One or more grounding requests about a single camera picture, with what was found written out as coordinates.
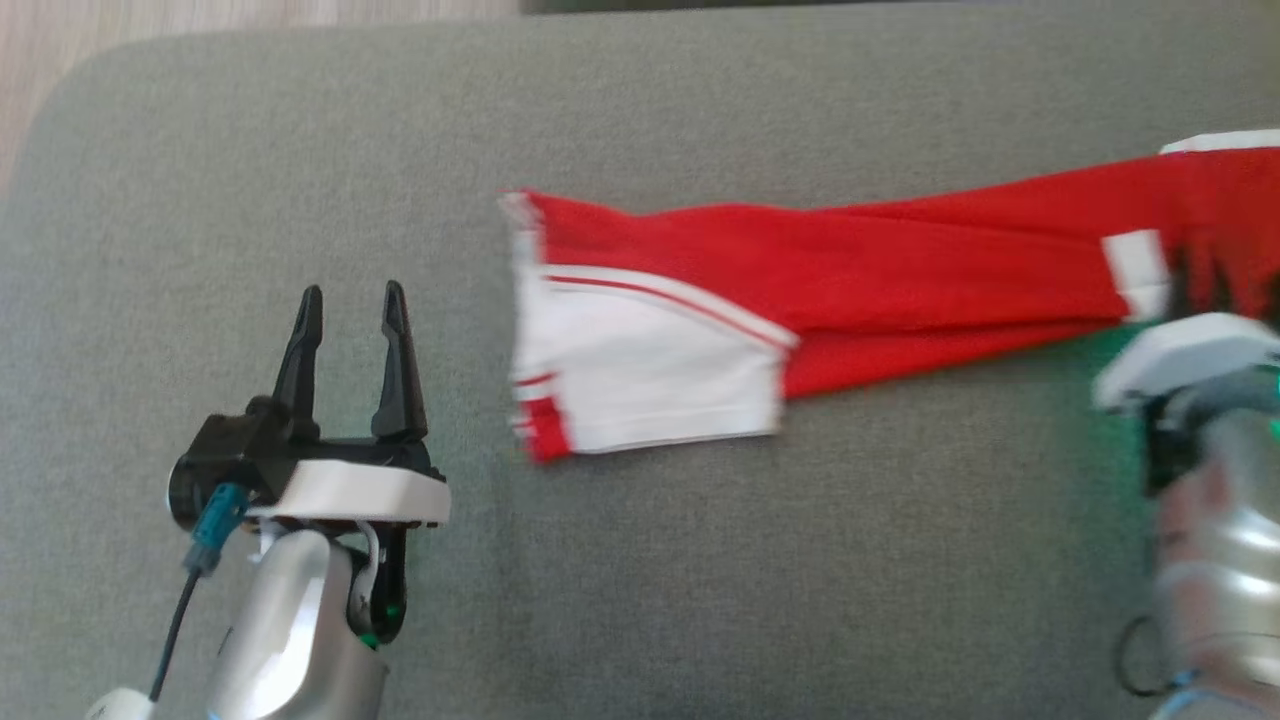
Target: wooden floor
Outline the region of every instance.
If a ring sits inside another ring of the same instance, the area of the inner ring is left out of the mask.
[[[520,14],[520,0],[0,0],[0,195],[22,138],[77,63],[125,42],[224,29]]]

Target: red garment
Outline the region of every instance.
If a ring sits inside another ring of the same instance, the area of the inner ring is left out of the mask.
[[[1280,270],[1268,132],[936,197],[627,215],[512,199],[520,429],[539,460],[774,432],[781,398],[1065,340]]]

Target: folded clothing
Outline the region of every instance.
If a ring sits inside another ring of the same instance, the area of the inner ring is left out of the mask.
[[[628,215],[534,192],[513,224],[534,459],[768,434],[782,401],[1161,318],[1225,279],[1271,310],[1280,131],[936,197]]]

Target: white stripe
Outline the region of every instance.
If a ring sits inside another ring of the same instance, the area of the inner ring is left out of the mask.
[[[1196,137],[1170,142],[1160,150],[1160,154],[1247,150],[1249,147],[1280,147],[1280,129],[1243,129],[1197,135]]]
[[[511,416],[511,432],[521,439],[527,439],[534,437],[534,425],[529,421],[529,418],[522,418],[520,415]]]
[[[535,384],[512,384],[512,393],[520,402],[529,402],[530,400],[541,400],[544,397],[552,396],[552,380],[548,378],[540,383]]]
[[[769,436],[778,432],[781,410],[782,401],[776,400],[694,413],[620,418],[602,424],[571,424],[564,432],[571,438],[573,452],[595,455],[682,442]]]
[[[522,192],[498,201],[511,222],[511,261],[516,283],[516,348],[511,361],[512,382],[534,378],[550,368],[553,345],[548,336],[552,297],[539,269],[543,264],[541,218]]]
[[[1160,233],[1134,231],[1102,238],[1116,292],[1129,304],[1130,323],[1153,320],[1169,307],[1170,281]]]
[[[617,268],[599,268],[593,265],[545,265],[543,272],[547,273],[548,277],[557,275],[573,279],[616,282],[653,290],[662,295],[668,295],[684,302],[689,302],[695,307],[708,310],[714,315],[719,315],[733,324],[749,329],[751,333],[768,338],[768,341],[774,345],[782,347],[795,347],[796,343],[800,342],[800,338],[794,332],[777,323],[767,320],[755,313],[751,313],[741,305],[730,302],[728,300],[700,287],[664,275],[639,273],[635,270],[620,270]],[[653,296],[643,291],[628,291],[618,287],[557,282],[552,282],[552,286],[557,290],[571,290],[579,292],[614,292],[626,293],[632,297],[640,295],[646,299],[657,297],[660,300],[660,296]],[[678,307],[678,304],[672,304],[669,301],[668,304]]]
[[[663,314],[676,315],[678,318],[687,318],[692,322],[716,331],[718,334],[732,337],[741,342],[746,342],[759,350],[767,351],[773,355],[781,355],[786,352],[787,346],[781,342],[776,342],[771,338],[762,337],[755,333],[746,332],[741,327],[728,323],[722,318],[713,316],[696,306],[685,305],[684,302],[677,302],[676,300],[654,295],[646,290],[636,290],[627,287],[614,287],[614,286],[599,286],[588,284],[577,281],[566,282],[548,282],[548,286],[557,292],[572,292],[579,295],[591,295],[591,296],[609,296],[618,297],[631,302],[639,302],[641,305],[649,306],[655,310],[660,310]]]

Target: robotic arm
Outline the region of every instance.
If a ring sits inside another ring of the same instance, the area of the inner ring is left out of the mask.
[[[404,621],[408,532],[449,519],[449,488],[422,438],[426,414],[404,292],[387,283],[387,366],[369,438],[321,439],[311,416],[323,296],[302,296],[270,397],[211,415],[169,478],[169,510],[196,541],[183,600],[150,696],[119,688],[88,720],[145,720],[159,698],[196,579],[248,525],[262,552],[218,656],[214,720],[375,720],[388,667],[376,652]],[[228,501],[227,498],[239,498]],[[229,507],[229,511],[220,511]],[[364,548],[339,542],[362,537]]]
[[[1139,334],[1094,402],[1137,416],[1157,502],[1160,720],[1280,717],[1280,337],[1211,313]]]

